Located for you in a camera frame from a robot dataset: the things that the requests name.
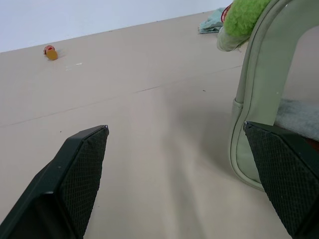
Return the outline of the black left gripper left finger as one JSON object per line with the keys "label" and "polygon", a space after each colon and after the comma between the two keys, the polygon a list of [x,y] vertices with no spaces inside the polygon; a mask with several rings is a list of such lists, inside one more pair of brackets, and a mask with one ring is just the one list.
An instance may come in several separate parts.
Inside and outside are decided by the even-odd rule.
{"label": "black left gripper left finger", "polygon": [[67,138],[0,224],[0,239],[83,239],[100,187],[107,125]]}

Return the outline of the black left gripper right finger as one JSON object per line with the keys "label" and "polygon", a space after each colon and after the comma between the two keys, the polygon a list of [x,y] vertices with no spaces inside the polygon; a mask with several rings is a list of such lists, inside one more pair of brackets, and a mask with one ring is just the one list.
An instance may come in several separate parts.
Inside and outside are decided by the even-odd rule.
{"label": "black left gripper right finger", "polygon": [[261,184],[292,239],[319,239],[319,141],[247,121]]}

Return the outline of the pale green bag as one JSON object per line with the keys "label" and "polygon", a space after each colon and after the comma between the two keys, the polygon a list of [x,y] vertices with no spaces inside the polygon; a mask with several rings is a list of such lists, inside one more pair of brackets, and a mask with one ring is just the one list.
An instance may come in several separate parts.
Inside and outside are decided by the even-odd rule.
{"label": "pale green bag", "polygon": [[299,39],[319,26],[319,0],[271,0],[253,28],[233,101],[228,158],[235,174],[263,191],[246,121],[273,125]]}

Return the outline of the small orange red toy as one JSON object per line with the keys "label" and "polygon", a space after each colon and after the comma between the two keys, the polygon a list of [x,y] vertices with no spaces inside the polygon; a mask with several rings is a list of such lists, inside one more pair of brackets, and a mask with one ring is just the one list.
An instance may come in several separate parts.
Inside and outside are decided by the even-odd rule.
{"label": "small orange red toy", "polygon": [[43,51],[44,55],[51,61],[58,59],[58,54],[52,45],[47,45]]}

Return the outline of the green plush toy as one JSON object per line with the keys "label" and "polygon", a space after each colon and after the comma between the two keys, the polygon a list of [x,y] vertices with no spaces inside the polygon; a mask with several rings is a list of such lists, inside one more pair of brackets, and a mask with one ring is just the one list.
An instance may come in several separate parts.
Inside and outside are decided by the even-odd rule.
{"label": "green plush toy", "polygon": [[271,0],[234,0],[221,16],[217,48],[229,52],[249,40],[260,15]]}

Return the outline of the light teal cloth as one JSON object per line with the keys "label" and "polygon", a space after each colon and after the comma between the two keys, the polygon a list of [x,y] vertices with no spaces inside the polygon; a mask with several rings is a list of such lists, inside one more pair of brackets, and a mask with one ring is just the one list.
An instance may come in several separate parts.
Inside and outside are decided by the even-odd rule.
{"label": "light teal cloth", "polygon": [[223,27],[221,17],[225,9],[225,7],[220,7],[214,10],[207,20],[199,25],[199,34],[218,33]]}

